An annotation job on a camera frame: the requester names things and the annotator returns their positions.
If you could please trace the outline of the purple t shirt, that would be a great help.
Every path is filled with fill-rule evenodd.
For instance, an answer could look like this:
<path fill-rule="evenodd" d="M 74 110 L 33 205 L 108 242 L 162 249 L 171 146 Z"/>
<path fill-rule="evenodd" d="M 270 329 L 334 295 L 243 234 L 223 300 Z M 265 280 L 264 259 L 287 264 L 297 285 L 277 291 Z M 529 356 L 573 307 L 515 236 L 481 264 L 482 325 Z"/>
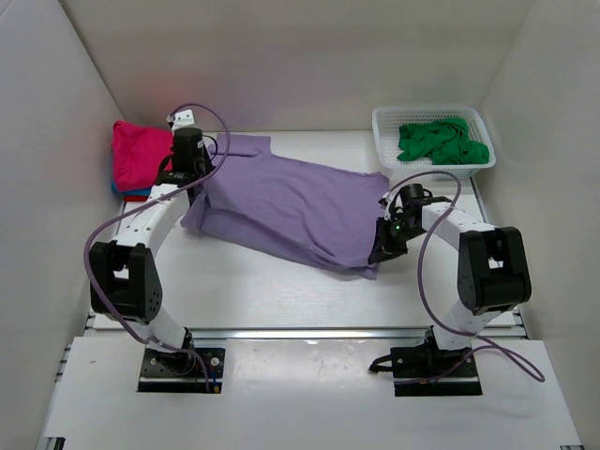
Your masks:
<path fill-rule="evenodd" d="M 197 189 L 183 228 L 323 270 L 374 279 L 368 260 L 380 198 L 380 172 L 351 172 L 280 157 L 267 136 L 217 135 L 219 171 Z"/>

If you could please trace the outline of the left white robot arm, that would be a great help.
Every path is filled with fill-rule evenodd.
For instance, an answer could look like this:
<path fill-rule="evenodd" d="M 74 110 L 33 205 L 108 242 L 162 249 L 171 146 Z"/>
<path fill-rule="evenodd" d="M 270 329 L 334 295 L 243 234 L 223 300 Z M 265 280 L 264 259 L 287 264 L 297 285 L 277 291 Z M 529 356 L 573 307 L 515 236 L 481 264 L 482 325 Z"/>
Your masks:
<path fill-rule="evenodd" d="M 122 319 L 176 373 L 193 368 L 196 350 L 188 330 L 162 307 L 163 290 L 155 257 L 177 220 L 194 201 L 195 189 L 185 188 L 214 170 L 203 132 L 186 125 L 172 132 L 172 167 L 162 168 L 145 209 L 108 243 L 89 250 L 89 265 L 102 293 L 92 287 L 92 309 L 112 321 Z"/>

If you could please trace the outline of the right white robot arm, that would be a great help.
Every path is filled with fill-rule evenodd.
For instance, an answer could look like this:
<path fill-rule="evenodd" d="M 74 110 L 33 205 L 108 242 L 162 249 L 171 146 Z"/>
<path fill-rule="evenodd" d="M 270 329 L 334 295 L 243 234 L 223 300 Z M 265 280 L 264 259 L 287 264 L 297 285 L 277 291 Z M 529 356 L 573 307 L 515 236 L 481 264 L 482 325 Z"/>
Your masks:
<path fill-rule="evenodd" d="M 532 295 L 522 235 L 498 228 L 457 209 L 446 197 L 420 184 L 390 190 L 380 199 L 370 263 L 383 263 L 408 252 L 408 243 L 434 236 L 457 252 L 458 300 L 447 315 L 434 317 L 423 338 L 375 359 L 369 372 L 392 372 L 405 383 L 434 383 L 456 375 L 476 349 L 472 342 L 494 319 Z"/>

